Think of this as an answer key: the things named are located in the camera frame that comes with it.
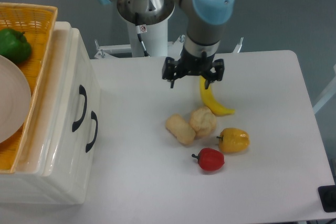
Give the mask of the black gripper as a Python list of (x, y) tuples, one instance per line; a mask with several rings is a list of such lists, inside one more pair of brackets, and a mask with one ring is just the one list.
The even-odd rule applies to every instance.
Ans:
[(202, 52), (200, 57), (191, 55), (185, 48), (182, 49), (181, 58), (175, 60), (166, 57), (162, 67), (162, 79), (170, 83), (170, 88), (174, 88), (175, 80), (184, 76), (203, 76), (204, 88), (207, 90), (211, 83), (222, 81), (225, 71), (223, 59), (213, 61), (214, 54), (208, 56)]

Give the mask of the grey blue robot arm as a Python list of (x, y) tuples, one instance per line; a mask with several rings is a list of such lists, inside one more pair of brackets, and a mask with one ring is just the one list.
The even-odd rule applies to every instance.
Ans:
[(208, 88), (221, 81), (223, 60), (215, 59), (225, 23), (233, 13), (235, 0), (108, 0), (116, 2), (119, 14), (135, 26), (154, 25), (167, 19), (178, 6), (188, 24), (181, 57), (167, 57), (162, 78), (170, 83), (184, 76), (201, 76)]

